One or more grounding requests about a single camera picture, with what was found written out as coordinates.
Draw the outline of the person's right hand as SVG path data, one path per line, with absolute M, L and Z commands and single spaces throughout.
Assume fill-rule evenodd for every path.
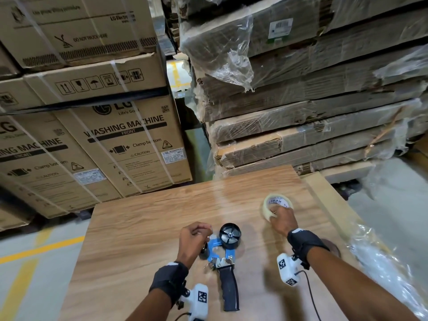
M 290 232 L 299 228 L 292 208 L 274 205 L 270 211 L 272 212 L 270 224 L 280 235 L 287 237 Z

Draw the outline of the person's left hand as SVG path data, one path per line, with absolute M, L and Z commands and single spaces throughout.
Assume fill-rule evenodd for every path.
M 192 236 L 190 225 L 183 227 L 179 235 L 179 250 L 176 262 L 182 263 L 187 269 L 190 269 L 208 241 L 209 237 Z

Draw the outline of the clear packing tape roll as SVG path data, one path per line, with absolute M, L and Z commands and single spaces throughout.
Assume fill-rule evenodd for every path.
M 261 214 L 268 222 L 271 217 L 276 217 L 276 214 L 270 209 L 274 205 L 294 209 L 292 201 L 288 197 L 282 194 L 271 193 L 265 197 L 261 206 Z

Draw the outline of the blue tape dispenser black handle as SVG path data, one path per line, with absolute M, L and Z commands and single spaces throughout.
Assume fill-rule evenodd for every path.
M 218 236 L 209 237 L 200 251 L 199 258 L 208 261 L 212 270 L 216 270 L 220 279 L 220 288 L 225 312 L 237 312 L 239 307 L 239 291 L 234 274 L 235 251 L 241 243 L 242 232 L 231 222 L 221 226 Z

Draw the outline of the person's left forearm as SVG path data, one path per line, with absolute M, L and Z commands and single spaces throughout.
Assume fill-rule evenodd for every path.
M 173 303 L 167 293 L 153 289 L 126 318 L 126 321 L 166 321 Z

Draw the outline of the person's right forearm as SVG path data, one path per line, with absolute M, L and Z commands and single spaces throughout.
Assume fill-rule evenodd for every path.
M 330 251 L 313 247 L 307 261 L 349 321 L 419 321 L 392 294 Z

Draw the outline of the light wooden beam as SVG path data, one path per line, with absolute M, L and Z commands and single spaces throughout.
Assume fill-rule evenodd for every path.
M 334 187 L 319 173 L 300 176 L 308 190 L 327 213 L 340 237 L 349 242 L 356 235 L 359 225 L 364 222 L 348 202 L 334 189 Z

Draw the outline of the brown round tape roll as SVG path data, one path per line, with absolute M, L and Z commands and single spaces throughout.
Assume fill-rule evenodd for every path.
M 335 255 L 336 257 L 338 257 L 339 259 L 342 258 L 340 249 L 337 247 L 337 245 L 335 243 L 333 243 L 332 241 L 325 239 L 325 238 L 321 238 L 321 241 L 324 243 L 324 245 L 329 249 L 329 251 Z

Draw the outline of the wooden pallet board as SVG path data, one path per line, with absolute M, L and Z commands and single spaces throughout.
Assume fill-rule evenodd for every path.
M 323 169 L 319 173 L 330 184 L 343 183 L 353 179 L 365 178 L 379 163 L 379 160 L 358 161 Z

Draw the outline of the cardboard washing machine box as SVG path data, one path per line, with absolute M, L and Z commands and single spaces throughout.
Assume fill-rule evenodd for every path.
M 171 95 L 54 114 L 124 198 L 192 181 Z
M 48 112 L 0 115 L 0 186 L 48 219 L 122 199 Z

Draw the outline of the clear plastic wrap sheet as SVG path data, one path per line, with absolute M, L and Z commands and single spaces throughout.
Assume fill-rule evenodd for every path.
M 399 260 L 373 228 L 354 222 L 347 247 L 365 275 L 406 305 L 420 321 L 428 321 L 428 292 L 417 284 L 410 266 Z

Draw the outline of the stack of wrapped cardboard packs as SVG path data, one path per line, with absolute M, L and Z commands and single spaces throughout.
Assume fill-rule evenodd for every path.
M 390 158 L 427 129 L 428 0 L 173 2 L 215 177 Z

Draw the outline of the cardboard box with handling symbols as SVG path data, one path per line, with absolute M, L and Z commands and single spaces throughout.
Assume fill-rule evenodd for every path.
M 0 80 L 0 107 L 8 112 L 44 106 L 23 77 Z
M 46 105 L 168 85 L 158 53 L 29 74 L 24 81 Z

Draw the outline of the plain cardboard box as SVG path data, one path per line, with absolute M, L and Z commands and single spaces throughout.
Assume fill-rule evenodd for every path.
M 33 221 L 34 217 L 34 212 L 0 202 L 0 232 L 27 226 Z

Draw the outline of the large cardboard appliance box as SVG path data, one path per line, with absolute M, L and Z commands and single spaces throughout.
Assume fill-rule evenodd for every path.
M 0 0 L 0 42 L 22 69 L 153 53 L 147 0 Z

